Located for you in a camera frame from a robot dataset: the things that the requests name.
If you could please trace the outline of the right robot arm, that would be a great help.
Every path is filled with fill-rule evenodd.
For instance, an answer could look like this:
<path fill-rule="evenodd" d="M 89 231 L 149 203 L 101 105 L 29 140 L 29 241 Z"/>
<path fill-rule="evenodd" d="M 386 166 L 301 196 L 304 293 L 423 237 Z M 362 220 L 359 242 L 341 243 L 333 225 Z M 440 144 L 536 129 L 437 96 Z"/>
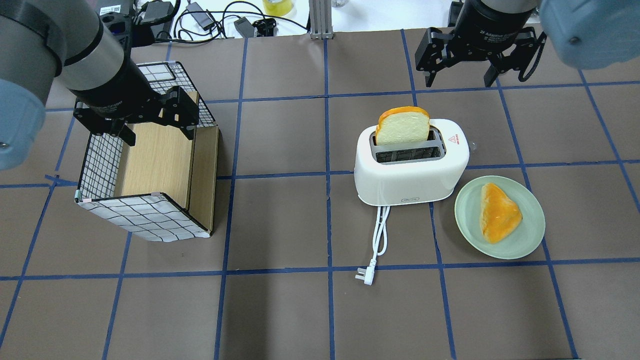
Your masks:
<path fill-rule="evenodd" d="M 551 41 L 571 68 L 606 68 L 639 56 L 639 15 L 637 0 L 466 0 L 451 32 L 426 30 L 414 64 L 427 87 L 461 62 L 488 61 L 486 87 L 508 71 L 526 82 Z"/>

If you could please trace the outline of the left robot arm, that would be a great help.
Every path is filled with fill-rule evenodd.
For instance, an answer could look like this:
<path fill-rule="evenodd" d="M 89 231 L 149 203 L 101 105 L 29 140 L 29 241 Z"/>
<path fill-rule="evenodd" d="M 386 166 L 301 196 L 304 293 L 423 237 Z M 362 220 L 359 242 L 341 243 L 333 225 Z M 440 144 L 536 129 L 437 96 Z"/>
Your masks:
<path fill-rule="evenodd" d="M 134 146 L 130 125 L 155 123 L 194 139 L 198 104 L 180 86 L 163 94 L 153 90 L 130 57 L 131 48 L 154 43 L 152 27 L 177 13 L 98 14 L 84 0 L 3 0 L 1 169 L 29 156 L 55 78 L 76 96 L 73 115 L 92 135 L 107 133 Z"/>

